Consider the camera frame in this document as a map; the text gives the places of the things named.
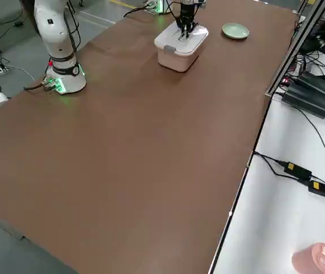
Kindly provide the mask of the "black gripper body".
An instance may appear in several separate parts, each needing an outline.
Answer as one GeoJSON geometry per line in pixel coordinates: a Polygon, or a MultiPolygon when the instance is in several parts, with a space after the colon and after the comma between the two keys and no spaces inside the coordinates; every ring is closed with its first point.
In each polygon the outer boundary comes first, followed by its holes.
{"type": "Polygon", "coordinates": [[[184,19],[194,18],[195,13],[195,2],[194,0],[181,0],[180,1],[180,17],[184,19]]]}

